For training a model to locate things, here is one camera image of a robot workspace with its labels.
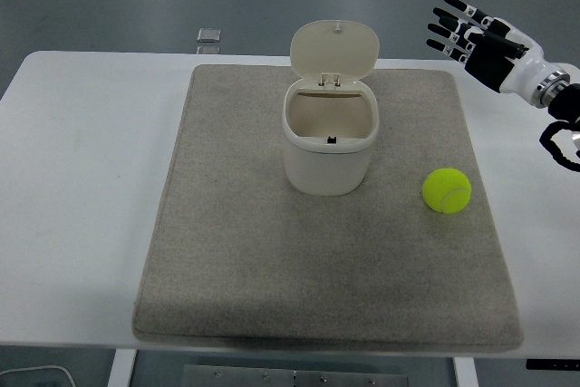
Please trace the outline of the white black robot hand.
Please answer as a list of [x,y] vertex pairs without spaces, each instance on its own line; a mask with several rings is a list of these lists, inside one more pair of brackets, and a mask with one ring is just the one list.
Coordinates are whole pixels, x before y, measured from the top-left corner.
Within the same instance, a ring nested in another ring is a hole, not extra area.
[[528,104],[545,108],[570,84],[570,74],[545,59],[543,48],[505,20],[461,0],[443,0],[448,11],[428,29],[427,45],[460,63],[478,82],[496,93],[514,93]]

